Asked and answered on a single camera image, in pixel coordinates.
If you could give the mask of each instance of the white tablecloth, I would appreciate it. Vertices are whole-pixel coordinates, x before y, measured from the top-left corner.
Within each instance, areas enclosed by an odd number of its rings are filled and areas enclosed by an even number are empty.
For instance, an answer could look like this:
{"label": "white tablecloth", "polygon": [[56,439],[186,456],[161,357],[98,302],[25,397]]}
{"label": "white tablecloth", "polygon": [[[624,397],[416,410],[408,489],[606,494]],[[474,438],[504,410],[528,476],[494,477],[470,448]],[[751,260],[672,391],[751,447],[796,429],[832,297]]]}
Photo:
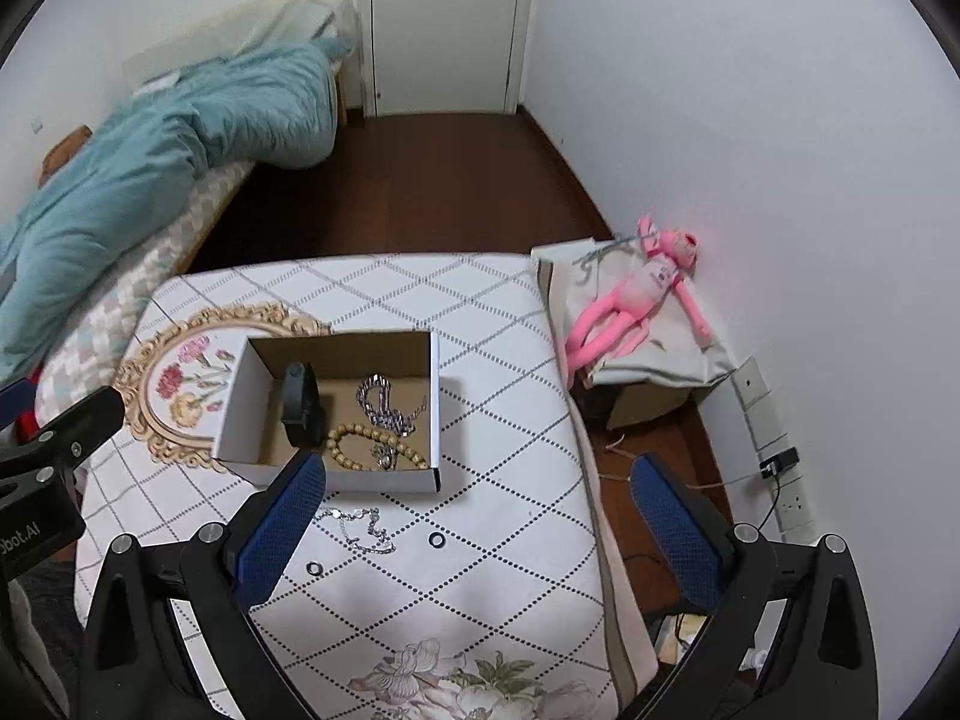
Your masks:
{"label": "white tablecloth", "polygon": [[[605,557],[594,538],[597,514],[528,259],[353,257],[179,277],[155,293],[130,351],[208,305],[265,301],[334,332],[415,326],[440,336],[443,489],[331,496],[339,509],[377,507],[397,550],[358,552],[325,519],[251,612],[305,699],[326,718],[616,717],[640,665],[611,622],[606,566],[619,557]],[[253,491],[213,469],[157,464],[127,426],[91,468],[77,557],[83,621],[112,538],[190,538],[227,521]],[[431,546],[432,533],[443,547]],[[309,562],[323,576],[308,574]],[[176,609],[211,702],[240,716],[189,605]]]}

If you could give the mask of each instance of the beaded bracelet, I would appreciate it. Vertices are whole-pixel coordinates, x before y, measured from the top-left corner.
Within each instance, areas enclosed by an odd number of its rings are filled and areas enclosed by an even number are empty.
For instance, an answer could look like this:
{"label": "beaded bracelet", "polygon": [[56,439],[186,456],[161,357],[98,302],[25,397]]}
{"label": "beaded bracelet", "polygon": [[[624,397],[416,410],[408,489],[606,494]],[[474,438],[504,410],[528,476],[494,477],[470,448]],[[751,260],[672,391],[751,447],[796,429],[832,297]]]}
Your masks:
{"label": "beaded bracelet", "polygon": [[334,430],[331,430],[328,433],[328,439],[326,440],[326,448],[330,450],[333,459],[337,461],[339,466],[342,466],[344,469],[350,471],[367,471],[372,470],[368,469],[366,466],[362,466],[356,461],[352,461],[340,451],[340,440],[347,434],[361,437],[362,439],[370,439],[372,442],[382,443],[397,450],[398,455],[403,455],[407,460],[411,461],[419,470],[426,471],[429,469],[426,459],[421,453],[416,452],[413,447],[405,445],[400,439],[395,436],[393,433],[389,433],[386,430],[378,430],[376,428],[366,427],[359,423],[353,424],[352,422],[347,422],[346,424],[341,423],[337,425]]}

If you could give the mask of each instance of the brown cushion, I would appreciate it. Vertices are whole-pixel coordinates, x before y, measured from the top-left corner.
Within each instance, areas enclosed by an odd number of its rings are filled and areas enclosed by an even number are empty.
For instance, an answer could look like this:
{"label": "brown cushion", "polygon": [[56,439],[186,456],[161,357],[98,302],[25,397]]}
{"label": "brown cushion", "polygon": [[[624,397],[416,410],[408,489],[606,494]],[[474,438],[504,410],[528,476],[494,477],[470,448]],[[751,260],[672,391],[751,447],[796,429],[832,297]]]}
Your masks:
{"label": "brown cushion", "polygon": [[50,180],[51,175],[54,175],[57,170],[73,159],[80,147],[88,141],[92,134],[93,132],[86,124],[81,124],[57,143],[54,148],[51,148],[43,160],[43,172],[40,174],[40,184],[38,186],[43,186]]}

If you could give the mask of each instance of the white door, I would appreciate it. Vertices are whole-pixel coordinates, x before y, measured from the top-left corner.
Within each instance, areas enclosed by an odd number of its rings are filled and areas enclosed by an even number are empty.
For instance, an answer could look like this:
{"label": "white door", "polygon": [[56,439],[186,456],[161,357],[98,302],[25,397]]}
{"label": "white door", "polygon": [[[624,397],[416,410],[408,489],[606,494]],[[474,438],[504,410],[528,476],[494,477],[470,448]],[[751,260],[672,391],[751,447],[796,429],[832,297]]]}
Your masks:
{"label": "white door", "polygon": [[503,113],[517,0],[373,0],[378,116]]}

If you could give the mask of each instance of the door frame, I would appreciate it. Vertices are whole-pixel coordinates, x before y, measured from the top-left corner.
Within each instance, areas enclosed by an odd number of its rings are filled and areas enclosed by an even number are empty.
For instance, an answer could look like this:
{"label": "door frame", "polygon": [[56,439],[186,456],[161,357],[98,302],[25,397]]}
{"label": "door frame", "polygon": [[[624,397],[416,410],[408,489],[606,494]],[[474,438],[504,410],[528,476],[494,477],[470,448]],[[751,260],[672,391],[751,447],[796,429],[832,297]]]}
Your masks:
{"label": "door frame", "polygon": [[[523,55],[527,42],[532,0],[517,0],[514,9],[514,34],[510,45],[510,67],[507,70],[507,88],[503,100],[503,112],[517,112],[520,100],[520,79],[523,76]],[[357,0],[360,20],[360,91],[365,117],[376,117],[376,84],[373,71],[373,0]]]}

